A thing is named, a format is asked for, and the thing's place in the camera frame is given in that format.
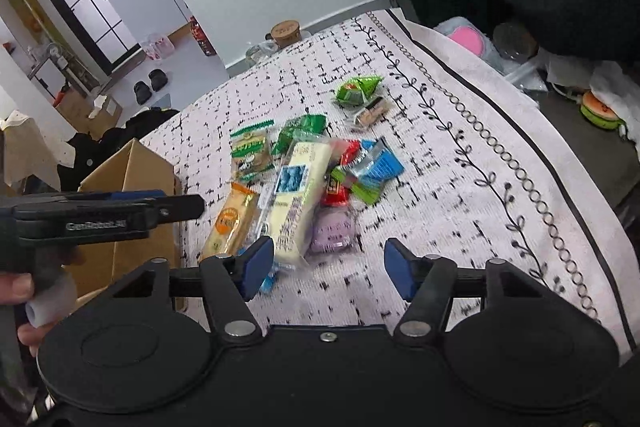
pair of slippers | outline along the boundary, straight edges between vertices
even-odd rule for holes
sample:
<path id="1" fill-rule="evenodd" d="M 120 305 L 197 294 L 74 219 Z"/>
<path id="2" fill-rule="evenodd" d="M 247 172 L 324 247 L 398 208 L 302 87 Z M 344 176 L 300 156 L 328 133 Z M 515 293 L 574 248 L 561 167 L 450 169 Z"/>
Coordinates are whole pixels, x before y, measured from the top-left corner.
<path id="1" fill-rule="evenodd" d="M 166 86 L 169 79 L 166 77 L 166 73 L 162 70 L 153 70 L 149 73 L 149 80 L 151 80 L 151 89 L 158 92 L 164 86 Z M 151 98 L 151 89 L 142 80 L 133 86 L 133 92 L 136 94 L 136 102 L 138 105 L 143 105 L 147 100 Z"/>

snack package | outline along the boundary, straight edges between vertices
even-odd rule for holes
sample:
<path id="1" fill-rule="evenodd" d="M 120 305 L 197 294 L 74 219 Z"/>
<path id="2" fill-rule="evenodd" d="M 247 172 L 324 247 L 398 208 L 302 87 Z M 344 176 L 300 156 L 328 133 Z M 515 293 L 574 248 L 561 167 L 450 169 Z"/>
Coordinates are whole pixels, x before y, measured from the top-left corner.
<path id="1" fill-rule="evenodd" d="M 249 181 L 256 174 L 273 169 L 268 120 L 231 133 L 232 174 L 236 180 Z"/>
<path id="2" fill-rule="evenodd" d="M 273 147 L 273 155 L 280 156 L 289 150 L 293 133 L 296 129 L 313 134 L 322 134 L 326 127 L 326 116 L 324 114 L 305 114 L 297 118 L 287 120 L 278 135 L 278 142 Z"/>
<path id="3" fill-rule="evenodd" d="M 347 123 L 352 131 L 366 131 L 376 120 L 389 110 L 389 103 L 381 96 L 367 103 L 367 107 L 359 110 Z"/>
<path id="4" fill-rule="evenodd" d="M 343 140 L 294 132 L 261 226 L 262 234 L 273 239 L 274 259 L 281 267 L 305 265 L 314 212 L 324 194 L 324 175 L 332 157 L 339 158 L 346 147 Z"/>
<path id="5" fill-rule="evenodd" d="M 256 192 L 238 183 L 231 183 L 231 192 L 204 244 L 200 261 L 213 255 L 217 257 L 237 255 L 254 220 L 257 206 Z"/>
<path id="6" fill-rule="evenodd" d="M 382 79 L 382 76 L 355 76 L 338 88 L 335 100 L 341 105 L 363 105 L 372 97 Z"/>
<path id="7" fill-rule="evenodd" d="M 376 203 L 387 181 L 398 177 L 404 167 L 383 138 L 363 140 L 362 148 L 347 165 L 336 167 L 331 176 L 367 204 Z"/>
<path id="8" fill-rule="evenodd" d="M 311 252 L 342 252 L 351 248 L 356 239 L 355 220 L 348 206 L 326 206 L 316 212 Z"/>
<path id="9" fill-rule="evenodd" d="M 360 142 L 352 140 L 344 154 L 340 157 L 340 165 L 347 165 L 354 160 L 360 152 Z M 322 197 L 321 203 L 324 206 L 341 206 L 349 203 L 349 189 L 342 185 L 334 177 L 329 176 L 326 192 Z"/>

purple snack package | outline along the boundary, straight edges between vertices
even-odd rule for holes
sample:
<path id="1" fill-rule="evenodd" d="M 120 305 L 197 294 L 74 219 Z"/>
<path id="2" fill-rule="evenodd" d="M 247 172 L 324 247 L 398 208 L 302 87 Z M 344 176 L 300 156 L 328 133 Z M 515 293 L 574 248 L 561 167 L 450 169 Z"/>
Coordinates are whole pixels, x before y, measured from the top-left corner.
<path id="1" fill-rule="evenodd" d="M 316 212 L 311 252 L 340 252 L 355 242 L 356 227 L 348 207 L 328 206 Z"/>

tablecloth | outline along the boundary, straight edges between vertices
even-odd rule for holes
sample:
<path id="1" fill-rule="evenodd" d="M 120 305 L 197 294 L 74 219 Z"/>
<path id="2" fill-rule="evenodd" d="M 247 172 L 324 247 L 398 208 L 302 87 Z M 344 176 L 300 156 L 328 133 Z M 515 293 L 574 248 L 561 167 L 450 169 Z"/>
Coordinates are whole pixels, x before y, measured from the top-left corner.
<path id="1" fill-rule="evenodd" d="M 379 90 L 393 110 L 357 136 L 332 98 L 351 76 L 373 73 L 385 77 Z M 182 227 L 187 266 L 196 266 L 228 195 L 230 132 L 269 118 L 282 125 L 305 112 L 327 115 L 331 136 L 384 136 L 406 171 L 377 204 L 358 207 L 357 252 L 315 259 L 249 302 L 263 328 L 392 329 L 407 306 L 383 267 L 384 242 L 397 237 L 418 256 L 439 253 L 463 267 L 507 259 L 601 322 L 623 356 L 636 347 L 638 261 L 571 149 L 491 67 L 398 10 L 363 14 L 284 49 L 143 140 L 175 166 L 187 193 L 207 201 L 204 216 Z M 256 189 L 274 177 L 263 176 Z M 479 304 L 456 299 L 449 328 Z M 199 299 L 187 313 L 206 325 Z"/>

brown snack in clear wrapper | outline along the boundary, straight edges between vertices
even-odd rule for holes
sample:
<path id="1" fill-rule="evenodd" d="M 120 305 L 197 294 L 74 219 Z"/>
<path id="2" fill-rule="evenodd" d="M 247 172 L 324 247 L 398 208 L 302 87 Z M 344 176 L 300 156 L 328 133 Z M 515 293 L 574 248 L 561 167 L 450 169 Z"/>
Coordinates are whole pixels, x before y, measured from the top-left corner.
<path id="1" fill-rule="evenodd" d="M 225 206 L 216 218 L 202 249 L 200 261 L 207 257 L 233 257 L 238 254 L 254 220 L 258 194 L 241 184 L 231 183 Z"/>

